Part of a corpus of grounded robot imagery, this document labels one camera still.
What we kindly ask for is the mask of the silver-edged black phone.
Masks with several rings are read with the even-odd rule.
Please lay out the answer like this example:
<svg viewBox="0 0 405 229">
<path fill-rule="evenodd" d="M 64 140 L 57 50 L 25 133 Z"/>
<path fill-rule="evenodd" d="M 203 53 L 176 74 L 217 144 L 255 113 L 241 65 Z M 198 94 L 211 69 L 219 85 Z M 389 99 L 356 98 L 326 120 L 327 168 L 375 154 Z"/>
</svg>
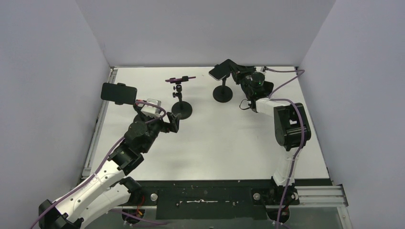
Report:
<svg viewBox="0 0 405 229">
<path fill-rule="evenodd" d="M 216 66 L 214 66 L 213 69 L 211 69 L 208 74 L 213 77 L 215 80 L 220 81 L 223 78 L 225 78 L 227 75 L 229 75 L 231 73 L 231 65 L 234 62 L 230 59 L 227 59 L 225 61 L 223 61 L 220 64 L 217 64 Z"/>
</svg>

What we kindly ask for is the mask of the black round-base phone stand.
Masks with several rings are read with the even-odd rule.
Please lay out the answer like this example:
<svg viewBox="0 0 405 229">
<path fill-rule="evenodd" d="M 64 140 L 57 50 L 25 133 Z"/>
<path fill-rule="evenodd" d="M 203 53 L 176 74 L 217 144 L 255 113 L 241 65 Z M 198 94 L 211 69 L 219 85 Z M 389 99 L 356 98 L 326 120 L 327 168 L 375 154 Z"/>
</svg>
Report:
<svg viewBox="0 0 405 229">
<path fill-rule="evenodd" d="M 227 103 L 233 97 L 232 89 L 226 86 L 226 80 L 230 77 L 231 74 L 227 75 L 222 79 L 222 85 L 215 87 L 213 90 L 213 98 L 220 103 Z"/>
</svg>

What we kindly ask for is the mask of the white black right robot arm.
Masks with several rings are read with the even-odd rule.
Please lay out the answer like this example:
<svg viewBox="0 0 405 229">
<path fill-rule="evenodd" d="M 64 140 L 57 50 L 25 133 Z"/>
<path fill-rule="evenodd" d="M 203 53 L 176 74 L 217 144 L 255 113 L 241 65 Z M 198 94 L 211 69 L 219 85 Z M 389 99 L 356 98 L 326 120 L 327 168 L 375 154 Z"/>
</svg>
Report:
<svg viewBox="0 0 405 229">
<path fill-rule="evenodd" d="M 273 118 L 275 139 L 280 146 L 284 147 L 286 153 L 272 175 L 276 186 L 268 191 L 268 196 L 273 203 L 280 204 L 288 196 L 284 187 L 294 183 L 293 176 L 298 155 L 311 138 L 305 109 L 301 103 L 273 97 L 277 90 L 288 84 L 285 82 L 275 87 L 272 82 L 266 80 L 266 72 L 274 73 L 275 69 L 264 66 L 259 71 L 255 66 L 239 65 L 230 59 L 227 59 L 226 68 L 235 83 L 241 86 L 248 108 L 255 113 Z"/>
</svg>

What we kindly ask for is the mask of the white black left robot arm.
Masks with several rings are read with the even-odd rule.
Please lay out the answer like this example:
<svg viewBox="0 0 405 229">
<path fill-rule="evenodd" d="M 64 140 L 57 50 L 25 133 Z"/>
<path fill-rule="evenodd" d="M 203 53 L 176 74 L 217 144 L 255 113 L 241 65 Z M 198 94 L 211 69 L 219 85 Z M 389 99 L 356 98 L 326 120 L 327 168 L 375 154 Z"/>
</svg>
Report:
<svg viewBox="0 0 405 229">
<path fill-rule="evenodd" d="M 119 205 L 140 202 L 140 184 L 129 174 L 143 162 L 159 133 L 178 132 L 181 114 L 145 101 L 137 101 L 133 108 L 136 118 L 95 172 L 67 194 L 39 206 L 40 228 L 83 229 Z"/>
</svg>

